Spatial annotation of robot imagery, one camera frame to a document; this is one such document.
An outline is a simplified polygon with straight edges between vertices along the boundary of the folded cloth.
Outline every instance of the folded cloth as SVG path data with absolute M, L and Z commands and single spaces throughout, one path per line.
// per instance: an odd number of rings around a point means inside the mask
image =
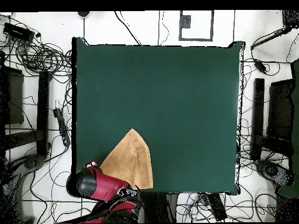
M 100 168 L 106 175 L 125 180 L 133 189 L 153 187 L 150 150 L 134 129 L 109 153 Z

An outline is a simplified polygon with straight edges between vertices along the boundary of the metal frame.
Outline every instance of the metal frame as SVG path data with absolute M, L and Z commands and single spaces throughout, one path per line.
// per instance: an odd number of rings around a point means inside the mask
M 291 157 L 294 153 L 293 146 L 288 140 L 278 139 L 263 135 L 263 111 L 264 111 L 265 80 L 256 78 L 253 85 L 253 113 L 252 113 L 252 145 L 250 151 L 251 160 L 259 160 L 262 147 L 275 153 Z
M 179 41 L 213 41 L 213 33 L 214 33 L 214 11 L 212 11 L 211 15 L 211 29 L 210 29 L 210 38 L 182 38 L 182 22 L 181 18 L 183 16 L 183 11 L 180 10 L 180 24 L 179 24 Z
M 3 169 L 5 160 L 5 151 L 20 147 L 32 142 L 36 142 L 37 154 L 46 157 L 48 144 L 48 99 L 49 99 L 49 82 L 52 76 L 48 71 L 39 73 L 39 91 L 37 102 L 37 131 L 18 132 L 15 134 L 5 135 L 5 118 L 4 110 L 8 107 L 7 86 L 9 82 L 4 73 L 5 53 L 0 51 L 0 170 Z

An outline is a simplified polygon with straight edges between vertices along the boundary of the black border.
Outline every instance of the black border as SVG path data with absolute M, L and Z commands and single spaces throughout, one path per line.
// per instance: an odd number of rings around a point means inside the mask
M 214 35 L 214 11 L 212 11 L 211 15 L 211 29 L 210 29 L 210 38 L 182 38 L 182 23 L 180 21 L 179 26 L 179 41 L 213 41 L 213 35 Z M 183 16 L 183 11 L 180 10 L 180 19 Z

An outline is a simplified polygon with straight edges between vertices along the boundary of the floor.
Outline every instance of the floor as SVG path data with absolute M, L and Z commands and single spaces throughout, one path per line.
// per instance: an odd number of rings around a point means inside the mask
M 273 32 L 283 27 L 282 15 L 280 10 L 215 10 L 214 11 L 214 38 L 212 42 L 208 41 L 178 41 L 179 35 L 179 11 L 145 11 L 145 12 L 119 12 L 118 16 L 121 20 L 128 24 L 132 34 L 136 36 L 138 41 L 144 45 L 181 45 L 181 46 L 219 46 L 227 47 L 231 42 L 244 41 L 246 48 L 244 51 L 244 60 L 251 58 L 250 45 L 261 36 Z M 184 15 L 199 16 L 196 11 L 183 12 Z M 135 44 L 135 40 L 131 37 L 127 29 L 116 18 L 114 12 L 92 12 L 85 20 L 78 16 L 77 12 L 33 12 L 33 13 L 13 13 L 12 18 L 22 22 L 41 33 L 43 43 L 52 43 L 59 46 L 64 54 L 71 49 L 72 37 L 84 37 L 89 44 Z M 8 22 L 7 17 L 0 16 L 0 25 Z M 189 33 L 184 35 L 200 36 L 201 33 Z M 283 35 L 264 45 L 254 49 L 253 56 L 262 61 L 294 61 L 299 56 L 299 49 L 294 42 L 297 31 L 293 30 L 288 35 Z M 5 36 L 0 33 L 0 41 L 4 41 Z M 6 65 L 13 68 L 22 69 L 25 76 L 29 74 L 15 62 L 16 56 L 10 56 L 10 60 L 6 61 Z M 275 74 L 279 67 L 277 64 L 267 65 L 268 74 Z M 250 133 L 251 133 L 251 107 L 252 107 L 252 90 L 255 78 L 265 79 L 265 101 L 269 99 L 269 86 L 272 82 L 282 79 L 291 78 L 289 64 L 281 64 L 279 73 L 274 76 L 267 76 L 255 70 L 254 65 L 250 62 L 244 65 L 244 90 L 243 106 L 242 106 L 242 165 L 247 165 L 251 161 L 246 159 L 247 150 L 249 149 Z M 65 82 L 67 76 L 59 76 L 60 82 Z M 33 99 L 37 99 L 37 83 L 35 77 L 26 77 L 24 83 L 23 110 L 28 116 L 33 128 L 36 128 L 37 107 L 33 104 Z M 66 83 L 59 83 L 52 80 L 50 85 L 50 102 L 51 109 L 58 107 L 64 101 L 66 91 Z M 267 116 L 268 103 L 265 103 L 265 116 Z M 64 109 L 64 118 L 68 121 L 71 118 L 71 106 L 69 110 Z M 6 134 L 9 132 L 24 131 L 22 128 L 30 128 L 29 123 L 24 121 L 22 125 L 6 126 Z M 264 131 L 267 127 L 267 119 L 264 120 Z M 57 119 L 54 118 L 52 112 L 49 116 L 49 141 L 53 141 L 52 157 L 59 155 L 64 147 L 59 135 Z M 35 144 L 25 145 L 19 148 L 8 150 L 6 158 L 13 161 L 22 157 L 29 149 L 28 153 L 35 152 Z M 47 209 L 40 218 L 39 223 L 61 222 L 68 219 L 76 218 L 80 215 L 88 214 L 95 204 L 91 200 L 74 198 L 70 196 L 65 189 L 65 182 L 68 178 L 71 168 L 71 149 L 63 155 L 46 163 L 40 170 L 36 172 L 36 178 L 33 183 L 32 190 L 34 193 L 47 202 Z M 269 155 L 263 152 L 263 158 Z M 288 160 L 280 154 L 274 154 L 271 157 L 275 162 L 280 162 L 284 167 L 288 167 Z M 23 210 L 26 216 L 34 216 L 35 223 L 45 210 L 45 203 L 35 198 L 29 188 L 32 183 L 33 175 L 30 174 L 23 185 Z M 261 178 L 255 171 L 254 164 L 242 166 L 240 170 L 239 183 L 241 185 L 240 195 L 229 196 L 221 194 L 221 198 L 225 202 L 225 207 L 229 218 L 225 222 L 273 222 L 273 211 L 275 210 L 276 200 L 272 184 Z M 216 222 L 211 215 L 208 207 L 197 204 L 197 193 L 182 193 L 178 199 L 177 221 L 178 222 Z M 254 208 L 253 201 L 257 199 L 258 214 Z

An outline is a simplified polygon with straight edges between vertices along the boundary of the green table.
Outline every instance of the green table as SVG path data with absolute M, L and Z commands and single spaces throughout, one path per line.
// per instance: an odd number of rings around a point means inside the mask
M 75 43 L 76 170 L 94 159 L 101 164 L 134 128 L 151 154 L 154 188 L 146 191 L 237 193 L 241 42 L 231 48 Z

